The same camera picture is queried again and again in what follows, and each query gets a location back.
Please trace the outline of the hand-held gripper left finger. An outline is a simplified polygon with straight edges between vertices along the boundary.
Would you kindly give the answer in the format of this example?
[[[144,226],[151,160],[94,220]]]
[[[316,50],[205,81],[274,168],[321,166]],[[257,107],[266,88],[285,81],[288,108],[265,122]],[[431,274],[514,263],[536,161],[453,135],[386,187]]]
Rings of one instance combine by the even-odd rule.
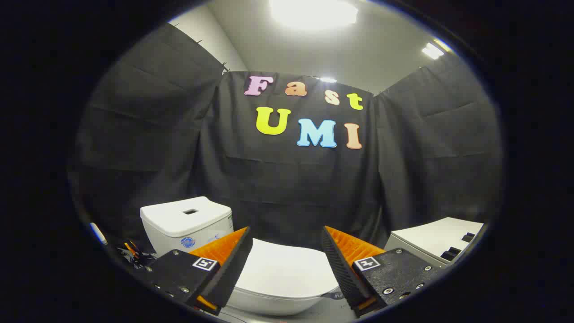
[[[252,250],[252,229],[244,227],[185,252],[154,257],[132,247],[139,278],[154,290],[195,310],[219,315],[228,303]]]

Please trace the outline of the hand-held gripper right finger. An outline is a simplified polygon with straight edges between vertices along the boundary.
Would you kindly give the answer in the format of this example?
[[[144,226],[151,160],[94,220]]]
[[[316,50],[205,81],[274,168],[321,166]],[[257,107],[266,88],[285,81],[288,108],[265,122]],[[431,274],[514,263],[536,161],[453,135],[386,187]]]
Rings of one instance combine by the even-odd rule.
[[[415,296],[443,273],[404,248],[388,251],[329,226],[321,244],[336,282],[357,317]]]

